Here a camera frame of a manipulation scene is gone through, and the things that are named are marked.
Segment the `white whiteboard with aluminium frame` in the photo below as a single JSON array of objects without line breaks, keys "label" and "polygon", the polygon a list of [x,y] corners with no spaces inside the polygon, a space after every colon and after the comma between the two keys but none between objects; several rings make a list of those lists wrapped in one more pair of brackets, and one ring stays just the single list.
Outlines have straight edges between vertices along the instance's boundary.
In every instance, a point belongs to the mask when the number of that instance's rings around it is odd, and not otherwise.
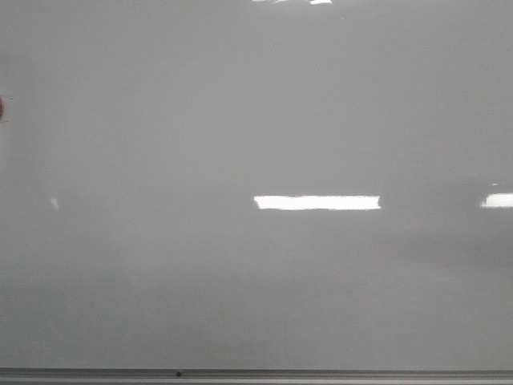
[{"label": "white whiteboard with aluminium frame", "polygon": [[4,1],[4,367],[509,370],[509,1]]}]

